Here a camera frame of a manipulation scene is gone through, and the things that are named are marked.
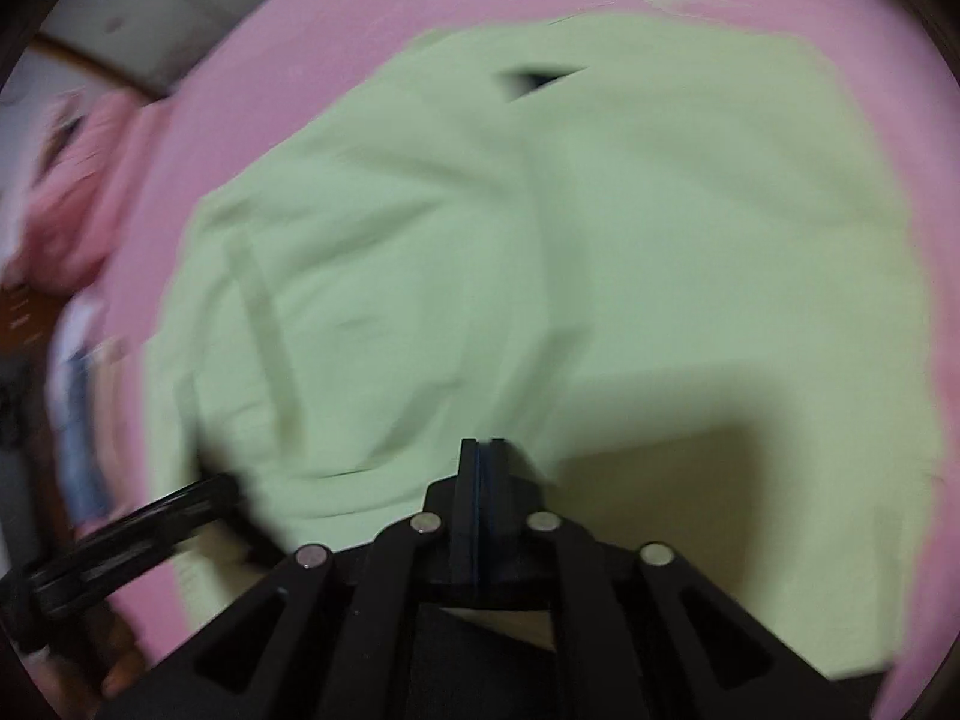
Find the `brown wooden headboard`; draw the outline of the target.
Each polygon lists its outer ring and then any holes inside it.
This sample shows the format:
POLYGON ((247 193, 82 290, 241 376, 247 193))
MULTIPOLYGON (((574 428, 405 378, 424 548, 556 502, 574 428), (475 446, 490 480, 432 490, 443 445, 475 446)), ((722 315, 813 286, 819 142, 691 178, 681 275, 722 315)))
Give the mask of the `brown wooden headboard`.
POLYGON ((0 349, 3 355, 44 356, 67 302, 64 296, 52 296, 24 284, 2 286, 0 349))

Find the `folded pink quilt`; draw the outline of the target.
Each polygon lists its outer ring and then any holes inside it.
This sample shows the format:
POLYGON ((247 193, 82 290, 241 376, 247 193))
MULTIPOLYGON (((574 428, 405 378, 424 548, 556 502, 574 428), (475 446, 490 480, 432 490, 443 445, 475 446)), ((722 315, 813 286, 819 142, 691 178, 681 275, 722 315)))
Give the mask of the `folded pink quilt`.
POLYGON ((32 127, 2 255, 2 283, 49 294, 91 286, 122 242, 171 103, 130 88, 53 96, 32 127))

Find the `pink plush bed blanket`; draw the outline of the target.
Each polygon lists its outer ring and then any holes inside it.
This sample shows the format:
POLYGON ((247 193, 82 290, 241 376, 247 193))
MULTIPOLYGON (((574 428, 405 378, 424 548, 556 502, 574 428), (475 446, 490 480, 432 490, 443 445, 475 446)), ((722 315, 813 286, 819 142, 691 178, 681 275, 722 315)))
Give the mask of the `pink plush bed blanket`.
POLYGON ((185 220, 202 195, 434 28, 647 10, 792 32, 861 99, 910 189, 935 294, 934 382, 958 418, 958 0, 267 0, 166 101, 127 236, 104 275, 104 328, 155 330, 185 220))

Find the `white printed small pillow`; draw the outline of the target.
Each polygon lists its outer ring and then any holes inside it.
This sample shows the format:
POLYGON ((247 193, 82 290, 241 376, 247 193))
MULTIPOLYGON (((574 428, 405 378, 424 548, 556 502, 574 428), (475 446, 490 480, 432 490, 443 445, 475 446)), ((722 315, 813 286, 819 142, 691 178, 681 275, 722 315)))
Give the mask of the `white printed small pillow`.
POLYGON ((86 288, 71 296, 60 312, 47 353, 46 406, 50 424, 59 429, 67 412, 70 361, 82 355, 98 333, 103 318, 104 299, 96 288, 86 288))

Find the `green and black hooded jacket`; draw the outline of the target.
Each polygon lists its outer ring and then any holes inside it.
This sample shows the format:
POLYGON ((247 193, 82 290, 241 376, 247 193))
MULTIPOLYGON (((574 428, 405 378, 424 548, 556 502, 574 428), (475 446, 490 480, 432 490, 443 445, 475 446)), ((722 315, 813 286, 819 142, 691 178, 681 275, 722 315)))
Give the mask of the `green and black hooded jacket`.
POLYGON ((467 437, 669 543, 827 674, 900 640, 942 429, 910 210, 792 37, 433 32, 195 206, 145 349, 151 489, 235 473, 364 543, 467 437))

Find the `folded blue jeans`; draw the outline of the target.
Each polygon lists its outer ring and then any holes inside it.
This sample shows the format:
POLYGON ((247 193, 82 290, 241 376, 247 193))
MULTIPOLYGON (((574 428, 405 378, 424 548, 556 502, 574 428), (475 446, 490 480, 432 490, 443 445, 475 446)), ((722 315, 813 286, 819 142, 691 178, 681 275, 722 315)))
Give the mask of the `folded blue jeans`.
POLYGON ((55 427, 57 481, 68 522, 73 528, 101 522, 109 517, 114 500, 96 457, 91 364, 86 353, 76 353, 67 362, 55 427))

